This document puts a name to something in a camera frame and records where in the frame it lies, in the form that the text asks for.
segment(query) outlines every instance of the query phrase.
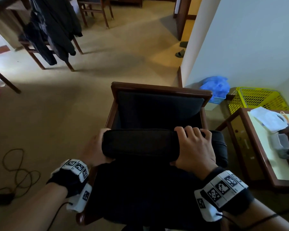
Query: black pouch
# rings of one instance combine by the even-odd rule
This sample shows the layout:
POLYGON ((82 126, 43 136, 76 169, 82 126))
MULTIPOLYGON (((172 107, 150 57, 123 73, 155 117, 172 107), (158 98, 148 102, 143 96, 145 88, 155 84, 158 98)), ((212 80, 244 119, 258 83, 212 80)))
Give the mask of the black pouch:
POLYGON ((109 130, 104 133, 102 151, 114 159, 150 158, 172 162, 180 153, 176 131, 163 129, 109 130))

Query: cable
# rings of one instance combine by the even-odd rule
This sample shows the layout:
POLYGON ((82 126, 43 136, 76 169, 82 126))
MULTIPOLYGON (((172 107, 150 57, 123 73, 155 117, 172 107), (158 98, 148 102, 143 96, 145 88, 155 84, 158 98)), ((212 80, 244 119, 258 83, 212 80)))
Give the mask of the cable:
POLYGON ((15 198, 20 198, 20 197, 24 196, 25 194, 27 194, 27 192, 30 190, 31 186, 33 186, 35 183, 37 183, 38 180, 39 180, 40 177, 41 177, 41 173, 40 173, 39 171, 36 171, 36 170, 28 171, 28 170, 25 169, 25 168, 21 168, 22 162, 23 162, 23 159, 24 159, 24 154, 25 154, 25 151, 24 151, 22 148, 14 148, 14 149, 11 149, 11 150, 9 150, 7 153, 5 153, 5 155, 4 155, 3 159, 2 159, 2 162, 1 162, 3 168, 4 168, 6 171, 8 171, 8 172, 14 172, 14 171, 15 171, 15 172, 16 172, 16 173, 15 173, 15 177, 14 177, 14 183, 15 183, 16 187, 15 187, 15 189, 12 189, 12 188, 10 188, 10 187, 3 187, 3 188, 0 188, 0 190, 8 189, 10 193, 16 194, 16 190, 17 190, 18 188, 20 188, 20 189, 26 189, 26 188, 27 188, 27 190, 26 190, 23 194, 21 194, 21 195, 19 195, 19 196, 15 196, 15 198), (15 151, 21 151, 22 157, 21 157, 20 163, 19 163, 18 168, 9 169, 9 168, 6 166, 5 159, 6 159, 6 157, 7 157, 8 154, 10 154, 10 153, 12 153, 12 152, 15 152, 15 151), (18 182, 18 173, 19 173, 20 171, 24 171, 24 172, 26 172, 27 174, 25 175, 25 177, 24 177, 20 182, 18 182), (37 178, 35 181, 33 181, 33 176, 32 176, 32 173, 33 173, 33 172, 37 172, 37 173, 38 173, 38 178, 37 178), (29 185, 29 186, 22 186, 22 183, 25 181, 25 179, 27 178, 28 175, 29 175, 29 177, 30 177, 30 185, 29 185))
POLYGON ((252 224, 252 225, 250 225, 250 226, 247 226, 247 227, 244 228, 244 229, 239 228, 239 226, 238 226, 233 220, 231 220, 229 217, 226 217, 226 216, 224 216, 224 215, 222 215, 222 214, 219 214, 219 213, 216 213, 216 215, 217 215, 217 216, 221 216, 221 217, 225 217, 227 220, 229 220, 229 221, 231 221, 233 224, 235 224, 235 225, 239 228, 239 230, 247 231, 247 230, 250 230, 250 229, 256 227, 257 225, 260 225, 260 224, 262 224, 263 222, 266 222, 266 221, 268 221, 268 220, 270 220, 270 219, 272 219, 272 218, 275 218, 275 217, 277 217, 277 216, 282 216, 282 215, 285 215, 285 214, 288 214, 288 213, 289 213, 289 209, 288 209, 288 210, 285 210, 285 211, 282 211, 282 212, 280 212, 280 213, 275 213, 275 214, 273 214, 273 215, 271 215, 271 216, 269 216, 269 217, 263 218, 262 220, 255 222, 254 224, 252 224))
POLYGON ((52 221, 51 221, 51 223, 50 223, 50 225, 49 225, 49 227, 48 227, 47 231, 49 231, 49 229, 51 228, 52 224, 54 223, 54 220, 55 220, 56 216, 58 215, 58 213, 59 213, 60 209, 61 209, 61 208, 62 208, 62 207, 65 205, 65 204, 70 204, 70 205, 73 205, 73 204, 72 204, 72 203, 70 203, 70 202, 65 202, 65 203, 62 203, 62 204, 61 204, 61 206, 59 207, 59 209, 57 210, 56 214, 54 215, 54 218, 52 219, 52 221))

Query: yellow plastic laundry basket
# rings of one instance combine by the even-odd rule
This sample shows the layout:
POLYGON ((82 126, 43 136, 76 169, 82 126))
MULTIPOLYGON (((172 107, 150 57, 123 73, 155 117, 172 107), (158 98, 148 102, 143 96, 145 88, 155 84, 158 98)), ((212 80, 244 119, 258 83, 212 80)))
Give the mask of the yellow plastic laundry basket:
POLYGON ((229 103, 231 114, 241 107, 257 108, 260 106, 269 110, 289 110, 288 104, 279 91, 266 88, 237 87, 236 96, 229 103))

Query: wooden door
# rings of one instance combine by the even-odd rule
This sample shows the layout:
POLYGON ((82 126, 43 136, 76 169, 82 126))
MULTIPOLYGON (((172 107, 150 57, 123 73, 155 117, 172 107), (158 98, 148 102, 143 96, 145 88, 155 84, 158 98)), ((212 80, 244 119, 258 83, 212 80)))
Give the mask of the wooden door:
POLYGON ((188 10, 190 6, 190 2, 192 0, 180 0, 180 6, 177 14, 177 32, 178 32, 178 40, 181 40, 183 35, 183 30, 186 22, 186 18, 188 15, 188 10))

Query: blue plastic bag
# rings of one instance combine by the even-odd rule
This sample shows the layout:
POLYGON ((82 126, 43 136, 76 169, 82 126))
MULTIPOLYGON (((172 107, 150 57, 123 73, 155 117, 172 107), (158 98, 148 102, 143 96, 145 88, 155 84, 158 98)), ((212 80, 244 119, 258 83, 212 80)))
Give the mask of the blue plastic bag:
POLYGON ((230 85, 227 80, 228 78, 222 76, 212 76, 203 81, 200 89, 211 90, 213 92, 210 103, 220 104, 226 98, 230 90, 230 85))

